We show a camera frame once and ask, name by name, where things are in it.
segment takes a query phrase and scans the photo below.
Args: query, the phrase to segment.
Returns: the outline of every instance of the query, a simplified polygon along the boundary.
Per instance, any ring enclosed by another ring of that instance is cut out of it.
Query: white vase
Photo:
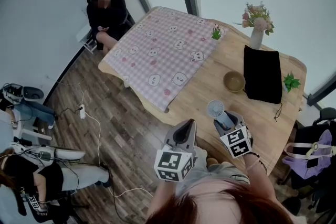
[[[261,43],[263,41],[264,31],[259,32],[256,28],[253,28],[251,37],[250,37],[250,48],[258,50],[260,49]]]

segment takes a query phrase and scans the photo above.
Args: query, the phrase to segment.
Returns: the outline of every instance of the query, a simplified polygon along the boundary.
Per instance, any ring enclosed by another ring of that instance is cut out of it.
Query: lavender tote bag
[[[320,139],[313,144],[288,143],[284,149],[288,156],[284,157],[282,162],[289,165],[303,179],[317,176],[331,164],[331,157],[336,154],[336,147],[331,145],[331,141],[330,131],[325,130]],[[288,152],[289,147],[306,147],[310,148],[310,150],[308,150],[306,155],[301,155]],[[317,159],[317,162],[314,162],[314,165],[311,166],[308,161],[312,159]]]

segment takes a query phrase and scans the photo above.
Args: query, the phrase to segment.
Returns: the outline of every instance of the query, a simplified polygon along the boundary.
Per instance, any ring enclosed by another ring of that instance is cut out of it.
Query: black cloth bag
[[[245,91],[250,99],[279,104],[282,77],[278,51],[244,49]]]

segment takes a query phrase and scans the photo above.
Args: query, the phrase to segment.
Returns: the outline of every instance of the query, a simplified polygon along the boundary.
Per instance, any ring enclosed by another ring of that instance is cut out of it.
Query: woman
[[[146,224],[306,223],[277,200],[265,169],[255,154],[243,156],[248,177],[235,166],[208,159],[195,147],[195,166],[182,183],[161,181]]]
[[[12,149],[0,154],[0,185],[5,185],[16,191],[34,195],[38,192],[39,215],[45,215],[48,203],[59,197],[61,191],[77,190],[92,184],[103,183],[110,187],[110,175],[105,168],[78,165],[61,168],[56,162],[50,166],[39,168]]]
[[[93,39],[99,42],[97,49],[104,54],[130,28],[125,0],[88,0],[87,14]]]
[[[7,99],[4,98],[2,89],[0,89],[0,110],[5,111],[11,117],[11,122],[14,128],[16,128],[16,119],[12,109],[15,108],[19,111],[23,120],[29,120],[29,118],[37,117],[40,120],[48,123],[48,128],[52,129],[55,125],[55,112],[54,110],[48,108],[45,105],[39,104],[37,102],[30,102],[22,99],[20,104],[13,105]]]

